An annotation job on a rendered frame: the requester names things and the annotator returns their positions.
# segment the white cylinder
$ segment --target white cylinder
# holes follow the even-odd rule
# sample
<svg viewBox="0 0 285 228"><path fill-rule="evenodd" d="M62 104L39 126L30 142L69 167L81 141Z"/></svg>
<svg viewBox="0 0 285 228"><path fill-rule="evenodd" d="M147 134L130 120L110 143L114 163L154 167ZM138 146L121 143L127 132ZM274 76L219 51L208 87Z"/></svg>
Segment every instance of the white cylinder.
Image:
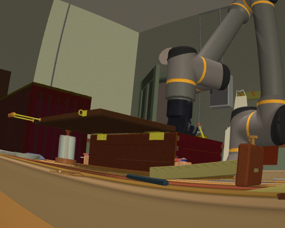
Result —
<svg viewBox="0 0 285 228"><path fill-rule="evenodd" d="M76 145L76 137L61 135L59 138L58 157L74 160L75 145Z"/></svg>

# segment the small brown case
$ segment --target small brown case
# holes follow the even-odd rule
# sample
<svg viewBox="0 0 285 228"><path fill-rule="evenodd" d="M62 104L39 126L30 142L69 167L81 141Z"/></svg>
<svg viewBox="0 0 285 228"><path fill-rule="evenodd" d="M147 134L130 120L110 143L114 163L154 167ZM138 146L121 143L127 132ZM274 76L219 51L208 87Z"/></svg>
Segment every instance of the small brown case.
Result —
<svg viewBox="0 0 285 228"><path fill-rule="evenodd" d="M264 148L249 143L238 146L236 186L248 187L262 182Z"/></svg>

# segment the gray electrical box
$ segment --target gray electrical box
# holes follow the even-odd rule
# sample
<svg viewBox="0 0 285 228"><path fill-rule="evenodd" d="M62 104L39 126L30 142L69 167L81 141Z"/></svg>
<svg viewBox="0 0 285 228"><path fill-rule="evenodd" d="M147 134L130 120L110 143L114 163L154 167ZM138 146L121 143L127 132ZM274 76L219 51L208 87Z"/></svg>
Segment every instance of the gray electrical box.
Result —
<svg viewBox="0 0 285 228"><path fill-rule="evenodd" d="M209 107L213 109L233 108L233 76L230 75L230 82L226 89L210 90Z"/></svg>

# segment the robotic arm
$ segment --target robotic arm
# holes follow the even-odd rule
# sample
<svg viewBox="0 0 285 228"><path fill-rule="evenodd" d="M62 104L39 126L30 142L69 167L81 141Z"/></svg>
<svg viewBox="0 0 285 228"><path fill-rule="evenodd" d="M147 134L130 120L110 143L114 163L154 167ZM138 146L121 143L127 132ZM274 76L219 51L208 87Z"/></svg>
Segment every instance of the robotic arm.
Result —
<svg viewBox="0 0 285 228"><path fill-rule="evenodd" d="M258 136L258 146L285 144L285 92L276 2L235 0L198 54L192 47L175 47L168 53L167 124L176 126L177 132L195 135L197 127L190 123L195 96L212 88L227 88L230 71L218 61L242 24L254 16L262 97L257 107L240 107L232 112L227 160L238 158L238 146L249 143L250 135Z"/></svg>

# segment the gray bowl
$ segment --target gray bowl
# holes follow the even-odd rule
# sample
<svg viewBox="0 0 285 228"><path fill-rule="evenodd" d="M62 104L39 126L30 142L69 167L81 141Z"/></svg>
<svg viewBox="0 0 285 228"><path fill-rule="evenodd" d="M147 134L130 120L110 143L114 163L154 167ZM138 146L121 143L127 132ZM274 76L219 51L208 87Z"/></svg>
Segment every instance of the gray bowl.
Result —
<svg viewBox="0 0 285 228"><path fill-rule="evenodd" d="M18 152L14 152L15 155L17 157L21 157L21 158L28 158L28 159L33 159L33 160L37 160L38 158L40 158L40 155L32 155L32 154L27 154L27 153L18 153Z"/></svg>

